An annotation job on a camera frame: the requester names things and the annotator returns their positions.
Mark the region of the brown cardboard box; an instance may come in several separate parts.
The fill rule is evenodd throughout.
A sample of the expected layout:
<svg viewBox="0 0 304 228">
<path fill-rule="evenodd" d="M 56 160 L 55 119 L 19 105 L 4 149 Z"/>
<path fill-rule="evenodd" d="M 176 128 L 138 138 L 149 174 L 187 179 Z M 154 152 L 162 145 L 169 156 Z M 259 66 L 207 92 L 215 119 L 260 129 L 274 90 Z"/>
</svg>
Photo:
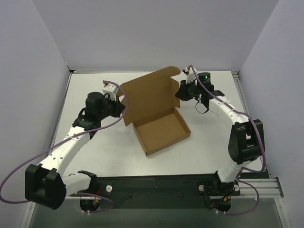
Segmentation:
<svg viewBox="0 0 304 228">
<path fill-rule="evenodd" d="M 146 156 L 190 137 L 175 96 L 180 84 L 174 76 L 180 73 L 177 67 L 168 66 L 121 84 L 126 93 L 122 104 L 128 108 L 124 124 L 132 124 Z"/>
</svg>

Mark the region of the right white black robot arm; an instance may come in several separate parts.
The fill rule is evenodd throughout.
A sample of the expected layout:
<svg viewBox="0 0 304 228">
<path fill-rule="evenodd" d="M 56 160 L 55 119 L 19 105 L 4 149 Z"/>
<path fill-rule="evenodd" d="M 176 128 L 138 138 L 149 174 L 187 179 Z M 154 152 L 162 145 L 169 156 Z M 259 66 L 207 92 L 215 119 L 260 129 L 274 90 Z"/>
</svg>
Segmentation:
<svg viewBox="0 0 304 228">
<path fill-rule="evenodd" d="M 185 68 L 175 94 L 182 101 L 195 99 L 206 111 L 213 112 L 231 130 L 228 142 L 230 162 L 217 171 L 222 183 L 233 182 L 243 169 L 262 156 L 264 144 L 263 124 L 258 119 L 250 121 L 248 115 L 238 111 L 220 90 L 215 90 L 209 72 L 194 73 Z"/>
</svg>

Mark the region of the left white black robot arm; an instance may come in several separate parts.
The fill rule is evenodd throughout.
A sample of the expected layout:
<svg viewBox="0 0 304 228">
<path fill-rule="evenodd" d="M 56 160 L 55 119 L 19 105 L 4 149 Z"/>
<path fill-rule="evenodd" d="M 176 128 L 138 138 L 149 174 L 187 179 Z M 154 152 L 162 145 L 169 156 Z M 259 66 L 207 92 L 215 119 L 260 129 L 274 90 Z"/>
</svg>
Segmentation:
<svg viewBox="0 0 304 228">
<path fill-rule="evenodd" d="M 51 209 L 58 209 L 67 196 L 80 191 L 93 195 L 97 183 L 92 180 L 95 174 L 78 171 L 64 175 L 70 162 L 102 129 L 101 121 L 107 117 L 121 119 L 125 109 L 116 92 L 104 90 L 91 92 L 63 141 L 52 149 L 50 155 L 39 164 L 31 164 L 25 171 L 25 198 Z"/>
</svg>

